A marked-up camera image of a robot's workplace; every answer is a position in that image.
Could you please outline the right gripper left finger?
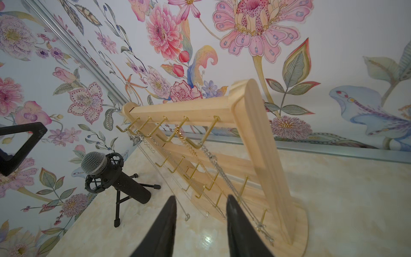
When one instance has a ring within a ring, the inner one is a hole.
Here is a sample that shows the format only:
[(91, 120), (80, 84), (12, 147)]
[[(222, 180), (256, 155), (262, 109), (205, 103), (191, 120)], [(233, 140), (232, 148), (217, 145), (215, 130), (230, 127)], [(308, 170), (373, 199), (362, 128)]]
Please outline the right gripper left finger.
[(176, 234), (177, 201), (170, 196), (131, 257), (172, 257)]

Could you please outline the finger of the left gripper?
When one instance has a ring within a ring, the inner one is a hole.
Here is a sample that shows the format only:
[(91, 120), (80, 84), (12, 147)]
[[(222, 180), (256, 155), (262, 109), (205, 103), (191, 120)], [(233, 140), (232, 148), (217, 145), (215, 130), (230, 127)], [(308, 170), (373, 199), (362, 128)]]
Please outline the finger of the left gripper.
[(1, 175), (9, 176), (20, 167), (48, 129), (41, 122), (22, 125), (1, 125), (1, 139), (16, 139), (11, 147), (1, 146)]

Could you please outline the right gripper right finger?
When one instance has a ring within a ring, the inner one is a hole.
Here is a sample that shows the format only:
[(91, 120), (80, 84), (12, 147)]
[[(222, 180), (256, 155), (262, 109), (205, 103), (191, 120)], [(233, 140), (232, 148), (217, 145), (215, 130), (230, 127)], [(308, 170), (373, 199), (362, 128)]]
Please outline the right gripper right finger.
[(226, 202), (231, 257), (273, 257), (233, 195)]

